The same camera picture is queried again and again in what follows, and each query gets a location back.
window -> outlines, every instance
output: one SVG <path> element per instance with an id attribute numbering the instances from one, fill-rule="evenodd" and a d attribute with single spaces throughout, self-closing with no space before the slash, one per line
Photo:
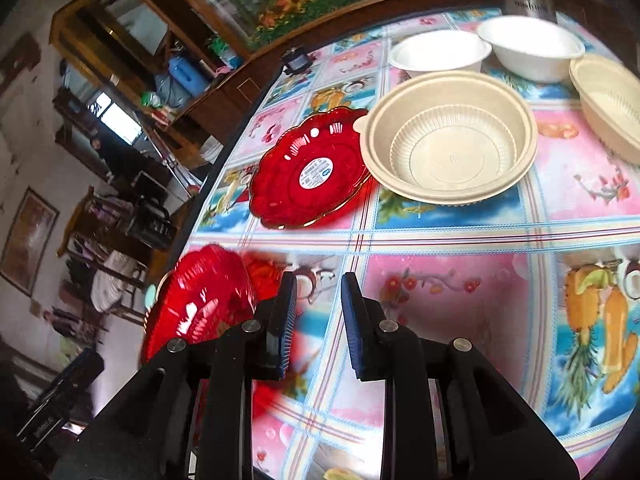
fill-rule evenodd
<path id="1" fill-rule="evenodd" d="M 129 117 L 122 108 L 111 101 L 111 98 L 104 92 L 95 100 L 92 111 L 117 136 L 126 140 L 129 144 L 133 144 L 142 133 L 142 127 Z"/>

table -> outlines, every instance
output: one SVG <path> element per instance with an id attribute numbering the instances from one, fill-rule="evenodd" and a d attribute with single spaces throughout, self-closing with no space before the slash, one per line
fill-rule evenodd
<path id="1" fill-rule="evenodd" d="M 356 272 L 363 293 L 380 300 L 389 317 L 420 336 L 471 340 L 583 474 L 636 402 L 640 173 L 598 142 L 570 83 L 534 84 L 493 56 L 485 61 L 484 72 L 530 103 L 540 131 L 532 170 L 492 199 L 434 206 L 370 179 L 338 213 L 304 229 L 268 230 L 249 213 L 248 183 L 284 131 L 338 105 L 371 109 L 408 78 L 388 64 L 402 38 L 475 30 L 498 14 L 429 14 L 319 49 L 308 73 L 282 74 L 274 83 L 200 212 L 185 252 L 217 243 L 266 273 L 298 274 L 289 375 L 277 392 L 254 385 L 254 464 L 276 479 L 378 478 L 384 387 L 360 383 L 351 369 L 338 293 L 346 271 Z M 588 52 L 616 59 L 580 25 L 561 14 L 558 20 Z M 565 301 L 567 283 L 572 296 Z M 616 310 L 617 321 L 605 326 L 605 310 Z M 574 346 L 579 365 L 569 376 L 564 368 Z"/>

white sticker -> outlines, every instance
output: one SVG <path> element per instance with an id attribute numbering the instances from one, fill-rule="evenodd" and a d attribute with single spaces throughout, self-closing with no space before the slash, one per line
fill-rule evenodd
<path id="1" fill-rule="evenodd" d="M 318 187 L 326 182 L 333 170 L 334 163 L 330 158 L 325 156 L 315 158 L 300 173 L 300 186 L 302 186 L 302 189 Z"/>

red scalloped plate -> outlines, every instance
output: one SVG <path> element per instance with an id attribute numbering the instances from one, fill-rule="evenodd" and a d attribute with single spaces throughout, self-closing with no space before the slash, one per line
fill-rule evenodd
<path id="1" fill-rule="evenodd" d="M 352 198 L 369 178 L 353 123 L 367 110 L 337 107 L 285 132 L 251 180 L 251 213 L 270 229 L 305 227 Z"/>
<path id="2" fill-rule="evenodd" d="M 140 361 L 174 337 L 195 344 L 254 315 L 255 293 L 242 259 L 218 245 L 185 254 L 159 287 L 146 319 Z"/>

picture on wall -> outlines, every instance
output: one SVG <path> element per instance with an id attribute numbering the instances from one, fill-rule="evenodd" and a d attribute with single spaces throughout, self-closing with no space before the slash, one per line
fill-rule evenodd
<path id="1" fill-rule="evenodd" d="M 0 260 L 0 275 L 28 296 L 33 292 L 42 255 L 58 214 L 28 187 L 9 229 Z"/>

